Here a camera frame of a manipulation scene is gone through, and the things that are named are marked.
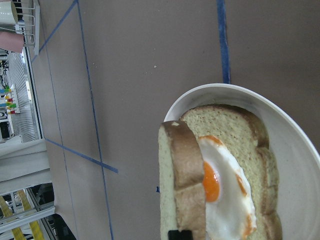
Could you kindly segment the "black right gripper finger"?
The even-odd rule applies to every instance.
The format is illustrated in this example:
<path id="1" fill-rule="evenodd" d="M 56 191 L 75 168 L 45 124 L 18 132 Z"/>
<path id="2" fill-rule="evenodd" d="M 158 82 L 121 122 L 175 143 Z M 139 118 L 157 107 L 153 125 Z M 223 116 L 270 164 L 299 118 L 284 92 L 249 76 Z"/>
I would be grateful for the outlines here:
<path id="1" fill-rule="evenodd" d="M 169 230 L 169 240 L 193 240 L 193 233 L 190 230 Z"/>

